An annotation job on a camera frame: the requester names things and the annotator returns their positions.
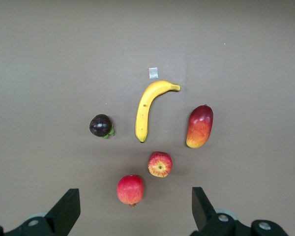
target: gray background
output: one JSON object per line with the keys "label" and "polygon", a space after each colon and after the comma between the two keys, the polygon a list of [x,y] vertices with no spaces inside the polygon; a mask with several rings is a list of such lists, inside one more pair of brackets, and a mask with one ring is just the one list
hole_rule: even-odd
{"label": "gray background", "polygon": [[[181,91],[154,101],[141,144],[149,67]],[[188,117],[203,104],[211,137],[190,149]],[[100,113],[116,127],[108,140],[89,131]],[[166,178],[148,172],[156,150],[172,156]],[[128,174],[146,183],[135,208],[116,195]],[[295,1],[0,1],[5,230],[79,188],[72,236],[187,236],[193,186],[246,225],[295,236]]]}

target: pomegranate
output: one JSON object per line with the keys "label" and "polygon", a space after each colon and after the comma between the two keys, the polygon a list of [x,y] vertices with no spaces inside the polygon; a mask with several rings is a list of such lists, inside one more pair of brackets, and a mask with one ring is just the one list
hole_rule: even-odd
{"label": "pomegranate", "polygon": [[141,201],[143,193],[143,180],[137,175],[124,176],[118,183],[117,195],[119,200],[131,207]]}

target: red apple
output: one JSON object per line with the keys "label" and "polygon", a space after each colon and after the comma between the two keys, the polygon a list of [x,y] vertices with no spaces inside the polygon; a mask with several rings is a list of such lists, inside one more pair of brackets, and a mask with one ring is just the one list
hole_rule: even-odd
{"label": "red apple", "polygon": [[143,194],[144,183],[137,175],[124,176],[118,183],[117,195],[119,200],[131,207],[141,201]]}
{"label": "red apple", "polygon": [[193,110],[189,118],[186,143],[190,148],[199,148],[205,144],[211,134],[213,111],[211,107],[202,105]]}
{"label": "red apple", "polygon": [[148,170],[156,177],[166,177],[172,170],[172,167],[171,156],[165,152],[153,152],[148,161]]}

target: yellow banana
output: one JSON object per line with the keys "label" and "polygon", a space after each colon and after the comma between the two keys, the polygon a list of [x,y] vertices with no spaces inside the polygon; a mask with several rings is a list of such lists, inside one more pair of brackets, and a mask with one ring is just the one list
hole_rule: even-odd
{"label": "yellow banana", "polygon": [[171,90],[179,91],[180,85],[160,80],[150,84],[144,91],[139,102],[135,126],[136,136],[141,143],[144,143],[148,135],[148,112],[152,101],[157,96]]}

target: metal bolt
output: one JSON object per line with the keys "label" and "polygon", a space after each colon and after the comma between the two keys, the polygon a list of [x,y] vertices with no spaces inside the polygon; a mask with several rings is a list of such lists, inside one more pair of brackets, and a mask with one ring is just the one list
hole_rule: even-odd
{"label": "metal bolt", "polygon": [[266,222],[260,222],[259,227],[263,230],[270,230],[271,229],[271,226]]}
{"label": "metal bolt", "polygon": [[34,226],[38,224],[38,220],[32,220],[29,222],[28,226]]}
{"label": "metal bolt", "polygon": [[228,221],[228,217],[226,215],[219,215],[218,219],[222,222],[227,222]]}

